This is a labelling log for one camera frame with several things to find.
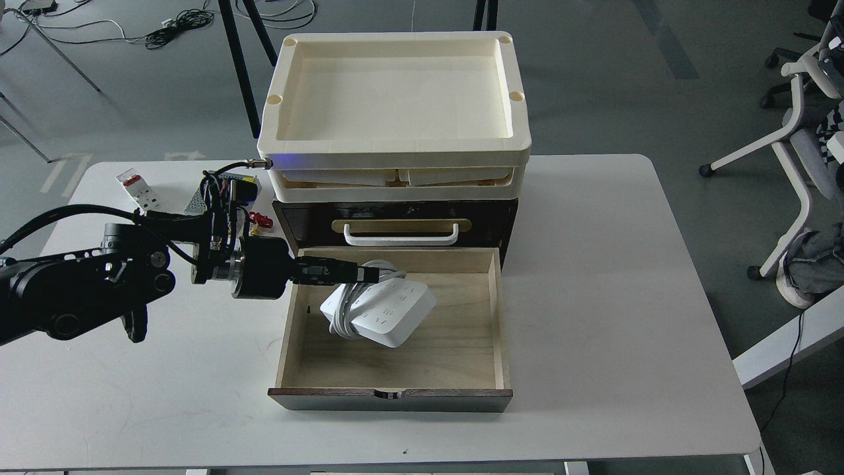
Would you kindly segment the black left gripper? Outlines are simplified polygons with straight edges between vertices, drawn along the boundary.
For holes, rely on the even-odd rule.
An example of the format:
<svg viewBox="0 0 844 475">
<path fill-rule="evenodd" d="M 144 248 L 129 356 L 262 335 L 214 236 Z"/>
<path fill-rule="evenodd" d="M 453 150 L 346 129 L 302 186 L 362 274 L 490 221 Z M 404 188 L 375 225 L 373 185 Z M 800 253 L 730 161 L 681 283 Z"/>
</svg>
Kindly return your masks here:
<svg viewBox="0 0 844 475">
<path fill-rule="evenodd" d="M 282 238 L 250 236 L 248 212 L 257 199 L 256 185 L 248 181 L 220 180 L 224 172 L 205 171 L 200 181 L 207 207 L 200 214 L 194 243 L 192 283 L 230 282 L 231 295 L 239 300 L 277 300 L 286 288 L 280 271 L 289 257 Z M 380 282 L 380 269 L 328 257 L 293 259 L 290 282 L 299 285 Z"/>
</svg>

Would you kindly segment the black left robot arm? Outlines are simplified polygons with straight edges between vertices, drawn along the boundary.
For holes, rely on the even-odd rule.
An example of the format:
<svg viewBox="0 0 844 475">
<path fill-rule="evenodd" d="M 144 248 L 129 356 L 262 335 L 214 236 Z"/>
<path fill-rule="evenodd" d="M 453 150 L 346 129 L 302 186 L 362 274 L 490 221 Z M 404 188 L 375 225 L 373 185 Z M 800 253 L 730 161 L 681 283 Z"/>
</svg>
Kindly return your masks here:
<svg viewBox="0 0 844 475">
<path fill-rule="evenodd" d="M 147 305 L 170 294 L 177 279 L 171 253 L 192 265 L 192 281 L 229 280 L 238 300 L 276 300 L 286 284 L 374 284 L 385 265 L 362 267 L 326 257 L 289 255 L 279 237 L 253 236 L 247 205 L 256 201 L 251 181 L 224 178 L 235 168 L 270 168 L 269 160 L 244 160 L 203 172 L 202 214 L 127 212 L 103 205 L 66 205 L 39 214 L 2 241 L 9 251 L 45 226 L 77 214 L 108 214 L 123 223 L 105 226 L 99 247 L 31 259 L 2 258 L 2 343 L 33 332 L 70 340 L 115 319 L 132 342 L 146 336 Z"/>
</svg>

